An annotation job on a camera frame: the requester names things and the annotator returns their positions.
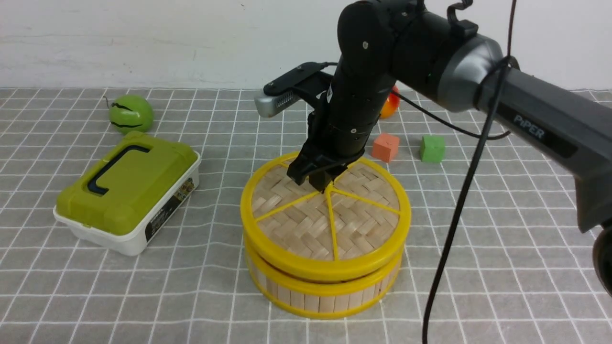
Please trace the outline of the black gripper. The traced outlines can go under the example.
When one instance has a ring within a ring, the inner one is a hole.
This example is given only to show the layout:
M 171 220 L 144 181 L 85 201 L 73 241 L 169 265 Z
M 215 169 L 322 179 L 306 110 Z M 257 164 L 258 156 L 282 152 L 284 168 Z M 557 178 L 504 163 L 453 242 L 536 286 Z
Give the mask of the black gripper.
M 289 164 L 287 176 L 297 185 L 309 177 L 310 185 L 324 193 L 363 155 L 375 123 L 376 111 L 370 102 L 337 100 L 331 91 L 324 91 L 308 117 L 306 143 Z

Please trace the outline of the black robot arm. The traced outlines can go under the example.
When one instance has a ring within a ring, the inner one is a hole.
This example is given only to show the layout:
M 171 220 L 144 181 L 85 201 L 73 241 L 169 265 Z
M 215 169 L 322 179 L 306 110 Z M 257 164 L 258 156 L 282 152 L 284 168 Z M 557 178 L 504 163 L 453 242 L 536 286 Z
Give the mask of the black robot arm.
M 308 119 L 308 137 L 288 176 L 314 175 L 317 190 L 365 151 L 397 81 L 450 112 L 477 109 L 566 168 L 575 181 L 581 232 L 601 225 L 594 244 L 597 277 L 611 292 L 611 109 L 509 66 L 500 45 L 459 20 L 427 11 L 422 0 L 360 0 L 341 12 L 341 57 Z

